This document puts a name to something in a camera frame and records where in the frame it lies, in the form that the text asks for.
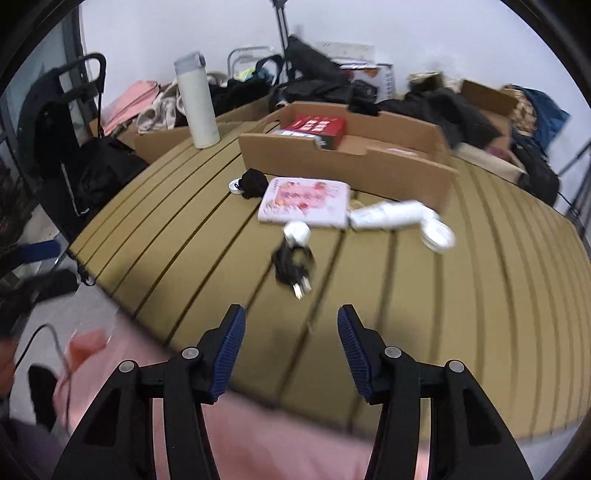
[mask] box lid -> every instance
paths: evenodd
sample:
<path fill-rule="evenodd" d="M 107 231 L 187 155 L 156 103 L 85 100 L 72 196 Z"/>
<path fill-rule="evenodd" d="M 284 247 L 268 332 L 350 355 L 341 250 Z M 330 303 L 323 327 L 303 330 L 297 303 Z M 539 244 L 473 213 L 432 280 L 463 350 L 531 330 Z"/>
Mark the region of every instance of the box lid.
<path fill-rule="evenodd" d="M 509 117 L 517 107 L 517 99 L 507 93 L 489 88 L 480 83 L 464 80 L 460 91 L 466 100 L 482 110 Z"/>

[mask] pink cloth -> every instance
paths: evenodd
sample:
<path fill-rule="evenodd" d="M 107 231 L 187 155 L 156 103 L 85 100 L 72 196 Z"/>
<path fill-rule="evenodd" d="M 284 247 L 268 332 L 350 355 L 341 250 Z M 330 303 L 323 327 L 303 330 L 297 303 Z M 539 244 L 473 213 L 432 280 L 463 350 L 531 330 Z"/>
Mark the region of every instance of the pink cloth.
<path fill-rule="evenodd" d="M 111 134 L 118 125 L 138 116 L 152 105 L 160 87 L 157 82 L 139 80 L 117 100 L 104 107 L 100 113 L 100 123 L 105 135 Z"/>
<path fill-rule="evenodd" d="M 75 428 L 112 371 L 126 359 L 138 365 L 165 361 L 168 354 L 123 315 L 106 341 L 103 330 L 74 335 L 70 425 Z M 54 404 L 64 420 L 67 385 L 60 378 Z M 203 406 L 207 433 L 222 480 L 361 480 L 372 443 L 337 434 L 263 408 L 232 392 L 213 406 Z M 154 459 L 158 479 L 167 480 L 162 402 L 154 401 Z M 419 451 L 415 480 L 427 476 L 428 452 Z"/>

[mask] pink bag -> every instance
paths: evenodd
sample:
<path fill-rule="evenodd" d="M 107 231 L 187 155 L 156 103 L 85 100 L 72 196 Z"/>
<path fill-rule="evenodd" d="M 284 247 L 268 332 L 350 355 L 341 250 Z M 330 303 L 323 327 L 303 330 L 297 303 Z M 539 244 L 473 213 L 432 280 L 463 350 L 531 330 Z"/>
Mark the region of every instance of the pink bag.
<path fill-rule="evenodd" d="M 152 105 L 160 91 L 158 82 L 139 80 L 117 100 L 102 109 L 100 123 L 105 135 L 110 135 L 118 125 L 138 116 Z"/>

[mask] wooden slatted table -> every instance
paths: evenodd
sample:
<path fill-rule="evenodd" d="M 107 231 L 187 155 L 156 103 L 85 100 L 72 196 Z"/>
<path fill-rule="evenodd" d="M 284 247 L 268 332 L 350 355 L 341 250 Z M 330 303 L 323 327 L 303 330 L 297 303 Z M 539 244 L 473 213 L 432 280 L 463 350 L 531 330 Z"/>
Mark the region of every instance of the wooden slatted table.
<path fill-rule="evenodd" d="M 591 268 L 562 215 L 452 158 L 459 175 L 443 221 L 455 248 L 435 254 L 418 228 L 315 229 L 314 288 L 298 301 L 271 268 L 281 227 L 257 221 L 257 199 L 228 191 L 245 169 L 237 137 L 250 126 L 202 151 L 190 140 L 170 151 L 72 245 L 133 318 L 181 349 L 240 303 L 248 320 L 233 386 L 368 435 L 379 409 L 355 393 L 336 329 L 343 303 L 418 361 L 461 359 L 516 437 L 558 430 L 586 414 Z M 381 200 L 355 195 L 364 205 Z"/>

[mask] person's foot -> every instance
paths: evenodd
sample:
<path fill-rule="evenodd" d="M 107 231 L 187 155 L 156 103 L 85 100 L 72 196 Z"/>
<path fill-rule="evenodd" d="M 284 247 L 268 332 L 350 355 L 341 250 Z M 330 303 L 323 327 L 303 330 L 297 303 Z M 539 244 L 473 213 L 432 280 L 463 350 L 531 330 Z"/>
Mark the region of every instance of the person's foot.
<path fill-rule="evenodd" d="M 35 418 L 37 424 L 43 425 L 48 431 L 53 429 L 57 420 L 53 408 L 53 392 L 56 385 L 57 378 L 48 368 L 41 365 L 32 365 L 29 368 L 29 389 Z"/>

